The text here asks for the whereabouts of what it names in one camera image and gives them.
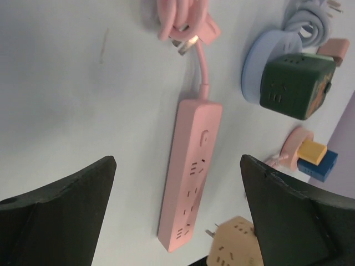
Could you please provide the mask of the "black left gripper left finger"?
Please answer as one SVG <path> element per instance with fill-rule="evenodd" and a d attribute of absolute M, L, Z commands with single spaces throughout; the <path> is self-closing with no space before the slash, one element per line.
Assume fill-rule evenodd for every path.
<path fill-rule="evenodd" d="M 1 265 L 91 265 L 116 171 L 113 156 L 1 201 Z"/>

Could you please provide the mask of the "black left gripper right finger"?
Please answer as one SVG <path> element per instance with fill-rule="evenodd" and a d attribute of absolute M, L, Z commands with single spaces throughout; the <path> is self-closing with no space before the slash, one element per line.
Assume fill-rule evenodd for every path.
<path fill-rule="evenodd" d="M 251 155 L 240 167 L 264 265 L 354 265 L 354 199 Z"/>

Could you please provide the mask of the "blue cube socket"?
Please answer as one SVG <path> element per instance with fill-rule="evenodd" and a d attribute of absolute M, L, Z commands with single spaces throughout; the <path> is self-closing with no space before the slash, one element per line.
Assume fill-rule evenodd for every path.
<path fill-rule="evenodd" d="M 325 182 L 335 166 L 337 159 L 338 153 L 328 150 L 319 165 L 314 165 L 300 158 L 297 161 L 297 166 L 300 172 L 318 181 Z"/>

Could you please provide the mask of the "beige cube socket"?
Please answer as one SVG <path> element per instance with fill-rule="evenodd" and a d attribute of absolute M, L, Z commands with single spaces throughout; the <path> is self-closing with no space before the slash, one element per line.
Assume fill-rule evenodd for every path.
<path fill-rule="evenodd" d="M 259 266 L 263 265 L 260 246 L 252 222 L 243 217 L 234 217 L 216 227 L 206 230 L 213 237 L 207 265 Z"/>

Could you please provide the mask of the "yellow plug adapter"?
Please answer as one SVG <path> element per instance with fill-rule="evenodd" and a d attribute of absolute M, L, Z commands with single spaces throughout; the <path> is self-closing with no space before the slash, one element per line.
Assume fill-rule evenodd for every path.
<path fill-rule="evenodd" d="M 327 146 L 314 142 L 311 139 L 305 139 L 300 145 L 297 156 L 313 165 L 318 166 L 327 153 Z"/>

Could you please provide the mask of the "dark green cube socket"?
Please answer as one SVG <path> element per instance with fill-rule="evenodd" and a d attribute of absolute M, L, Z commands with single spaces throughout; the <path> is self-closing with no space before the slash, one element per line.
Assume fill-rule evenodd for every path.
<path fill-rule="evenodd" d="M 302 53 L 280 56 L 263 70 L 260 105 L 307 120 L 323 104 L 335 70 L 334 61 L 303 57 Z"/>

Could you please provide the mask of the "light green USB charger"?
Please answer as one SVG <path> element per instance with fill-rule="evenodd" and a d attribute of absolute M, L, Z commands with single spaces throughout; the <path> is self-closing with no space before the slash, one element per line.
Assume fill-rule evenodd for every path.
<path fill-rule="evenodd" d="M 317 59 L 322 59 L 322 60 L 329 60 L 329 61 L 334 61 L 334 59 L 330 56 L 327 55 L 321 55 L 321 54 L 312 54 L 312 53 L 302 53 L 303 57 L 309 57 L 309 58 L 317 58 Z"/>

